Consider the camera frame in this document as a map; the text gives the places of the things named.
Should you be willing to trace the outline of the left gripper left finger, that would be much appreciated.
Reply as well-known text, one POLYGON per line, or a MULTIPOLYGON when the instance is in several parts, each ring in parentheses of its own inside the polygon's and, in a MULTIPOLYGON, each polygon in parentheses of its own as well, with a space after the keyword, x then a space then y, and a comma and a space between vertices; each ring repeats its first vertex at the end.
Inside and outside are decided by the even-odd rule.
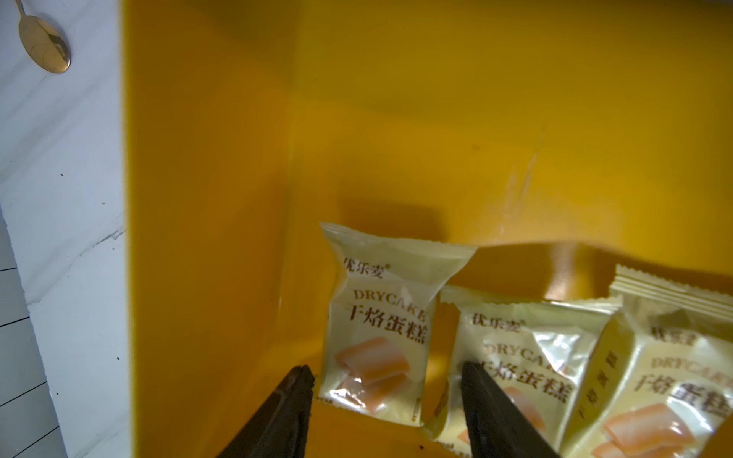
POLYGON ((303 458, 313 400, 309 366, 294 366, 219 458, 303 458))

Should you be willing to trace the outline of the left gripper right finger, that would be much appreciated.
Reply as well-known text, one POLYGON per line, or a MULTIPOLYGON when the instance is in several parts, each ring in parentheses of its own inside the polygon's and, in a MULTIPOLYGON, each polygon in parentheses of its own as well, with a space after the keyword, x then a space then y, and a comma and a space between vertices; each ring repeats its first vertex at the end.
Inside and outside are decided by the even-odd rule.
POLYGON ((461 398, 472 456, 559 458, 480 364, 463 364, 461 398))

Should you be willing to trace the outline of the yellow cookie packet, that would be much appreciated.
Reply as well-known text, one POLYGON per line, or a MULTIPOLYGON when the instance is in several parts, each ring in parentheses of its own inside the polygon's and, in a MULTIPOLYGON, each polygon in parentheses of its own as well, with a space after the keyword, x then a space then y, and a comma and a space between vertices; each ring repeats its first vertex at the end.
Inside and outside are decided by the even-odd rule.
POLYGON ((447 384, 428 425, 431 438, 470 456, 460 382, 463 364, 475 362, 559 450, 591 355, 620 300, 532 302, 452 285, 440 299, 458 309, 459 319, 447 384))
POLYGON ((698 457, 732 415, 732 298, 618 266, 564 457, 698 457))
POLYGON ((419 427, 440 290, 476 247, 321 229, 339 277, 329 303, 321 402, 419 427))

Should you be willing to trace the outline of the yellow top drawer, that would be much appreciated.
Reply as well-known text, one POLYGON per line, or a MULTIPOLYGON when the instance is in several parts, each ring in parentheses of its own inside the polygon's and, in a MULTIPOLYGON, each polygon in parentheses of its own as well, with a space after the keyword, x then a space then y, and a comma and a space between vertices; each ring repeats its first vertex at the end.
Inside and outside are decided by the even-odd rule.
POLYGON ((323 221, 505 295, 732 289, 728 1, 127 1, 123 37, 137 457, 320 371, 323 221))

